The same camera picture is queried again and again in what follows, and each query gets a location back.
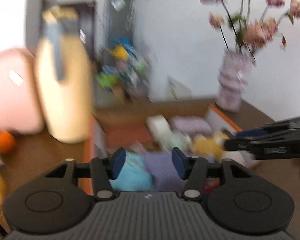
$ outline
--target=bouquet of flowers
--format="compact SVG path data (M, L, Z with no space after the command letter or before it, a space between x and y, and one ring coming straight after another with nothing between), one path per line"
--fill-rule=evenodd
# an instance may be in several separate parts
M266 0L266 8L259 20L255 20L252 23L249 23L250 16L250 1L248 2L248 11L246 14L243 13L243 4L245 0L241 0L240 11L230 14L225 0L200 0L201 3L206 1L215 1L216 3L221 3L227 13L227 23L228 27L234 31L235 34L235 49L236 52L242 53L242 51L248 52L253 58L255 53L264 48L267 42L273 40L274 35L278 32L278 26L281 21L286 17L290 19L291 23L294 23L295 19L300 19L300 2L298 0L291 0L290 8L285 11L282 16L276 20L273 17L265 19L265 16L270 7L279 8L285 4L284 0ZM213 28L220 30L223 36L223 39L226 43L226 47L229 50L226 39L223 35L222 25L225 23L225 20L220 15L215 15L210 13L209 22ZM282 45L286 47L286 40L282 35Z

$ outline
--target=ribbed gray surface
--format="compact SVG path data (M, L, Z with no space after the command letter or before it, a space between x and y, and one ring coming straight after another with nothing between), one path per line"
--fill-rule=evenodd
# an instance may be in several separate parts
M175 193L122 192L114 201L97 203L74 228L48 236L13 231L6 240L292 240L284 232L269 236L243 236L229 232L205 214L198 203Z

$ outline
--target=orange ball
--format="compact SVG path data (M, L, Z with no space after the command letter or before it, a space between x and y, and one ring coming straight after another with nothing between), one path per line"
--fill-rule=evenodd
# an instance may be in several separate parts
M7 131L0 131L0 154L10 152L16 146L16 139Z

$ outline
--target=vase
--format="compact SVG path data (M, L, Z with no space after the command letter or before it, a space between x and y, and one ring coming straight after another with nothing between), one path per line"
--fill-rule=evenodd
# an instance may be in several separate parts
M226 51L218 81L221 85L216 104L223 110L238 112L242 93L253 68L253 58L234 51Z

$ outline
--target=dark door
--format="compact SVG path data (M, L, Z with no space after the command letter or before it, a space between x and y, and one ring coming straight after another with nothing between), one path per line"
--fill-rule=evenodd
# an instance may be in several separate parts
M90 59L95 56L95 2L66 4L62 6L74 8L79 15L79 38L84 44Z

